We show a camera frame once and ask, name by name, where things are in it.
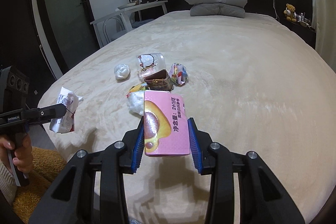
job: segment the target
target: pink package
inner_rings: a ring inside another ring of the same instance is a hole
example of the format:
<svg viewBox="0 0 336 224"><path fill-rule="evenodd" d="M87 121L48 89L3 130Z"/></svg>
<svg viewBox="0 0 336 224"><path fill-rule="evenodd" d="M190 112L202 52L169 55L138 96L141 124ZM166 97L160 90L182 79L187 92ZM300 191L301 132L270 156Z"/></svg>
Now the pink package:
<svg viewBox="0 0 336 224"><path fill-rule="evenodd" d="M181 96L146 90L144 94L145 154L150 157L190 154L188 119Z"/></svg>

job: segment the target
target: door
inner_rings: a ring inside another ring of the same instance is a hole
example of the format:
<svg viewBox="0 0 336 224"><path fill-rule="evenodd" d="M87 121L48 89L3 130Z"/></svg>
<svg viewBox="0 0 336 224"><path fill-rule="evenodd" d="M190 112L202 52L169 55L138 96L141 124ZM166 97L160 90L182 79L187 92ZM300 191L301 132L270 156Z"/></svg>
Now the door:
<svg viewBox="0 0 336 224"><path fill-rule="evenodd" d="M93 15L88 0L37 0L37 5L63 74L100 48L90 25Z"/></svg>
<svg viewBox="0 0 336 224"><path fill-rule="evenodd" d="M32 0L0 0L0 67L15 66L29 77L26 104L37 107L56 81L37 35Z"/></svg>

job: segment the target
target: knitted sleeve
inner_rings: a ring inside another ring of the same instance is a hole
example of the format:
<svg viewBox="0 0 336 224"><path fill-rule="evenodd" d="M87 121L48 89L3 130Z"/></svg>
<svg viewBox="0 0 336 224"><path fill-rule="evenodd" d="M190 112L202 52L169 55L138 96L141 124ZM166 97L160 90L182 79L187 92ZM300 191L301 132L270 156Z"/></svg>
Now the knitted sleeve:
<svg viewBox="0 0 336 224"><path fill-rule="evenodd" d="M0 190L10 205L12 205L15 198L16 188L13 175L0 161Z"/></svg>

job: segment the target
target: brown wallet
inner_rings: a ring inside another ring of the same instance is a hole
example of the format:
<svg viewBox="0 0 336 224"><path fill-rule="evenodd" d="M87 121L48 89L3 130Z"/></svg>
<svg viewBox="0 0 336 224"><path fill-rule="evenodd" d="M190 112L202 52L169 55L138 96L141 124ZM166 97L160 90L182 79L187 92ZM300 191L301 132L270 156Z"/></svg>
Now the brown wallet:
<svg viewBox="0 0 336 224"><path fill-rule="evenodd" d="M144 81L150 90L171 91L174 88L174 84L165 69L145 77Z"/></svg>

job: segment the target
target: white crumpled ball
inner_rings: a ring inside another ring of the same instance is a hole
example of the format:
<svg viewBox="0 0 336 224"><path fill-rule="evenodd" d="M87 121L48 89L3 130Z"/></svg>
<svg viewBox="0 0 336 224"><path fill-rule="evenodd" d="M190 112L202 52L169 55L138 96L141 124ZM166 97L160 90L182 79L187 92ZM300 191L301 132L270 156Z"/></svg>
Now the white crumpled ball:
<svg viewBox="0 0 336 224"><path fill-rule="evenodd" d="M117 80L126 79L129 73L129 66L126 64L120 64L114 67L114 74Z"/></svg>
<svg viewBox="0 0 336 224"><path fill-rule="evenodd" d="M130 92L127 98L127 107L130 111L143 116L144 90Z"/></svg>

